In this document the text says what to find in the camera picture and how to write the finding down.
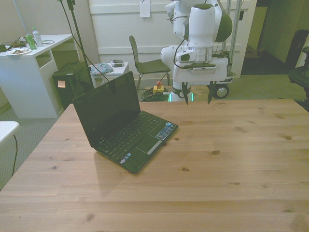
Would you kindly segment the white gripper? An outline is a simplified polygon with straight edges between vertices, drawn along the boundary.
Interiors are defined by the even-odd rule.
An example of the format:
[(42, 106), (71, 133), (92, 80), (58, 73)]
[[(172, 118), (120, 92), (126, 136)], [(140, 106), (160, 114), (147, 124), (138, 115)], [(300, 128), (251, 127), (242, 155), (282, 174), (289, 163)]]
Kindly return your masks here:
[(223, 81), (227, 78), (228, 58), (213, 58), (206, 64), (198, 64), (196, 67), (184, 69), (187, 63), (176, 62), (181, 67), (174, 66), (173, 81), (181, 83), (183, 96), (186, 104), (188, 104), (188, 82), (196, 85), (207, 85), (209, 89), (207, 102), (210, 104), (214, 94), (216, 93), (216, 81)]

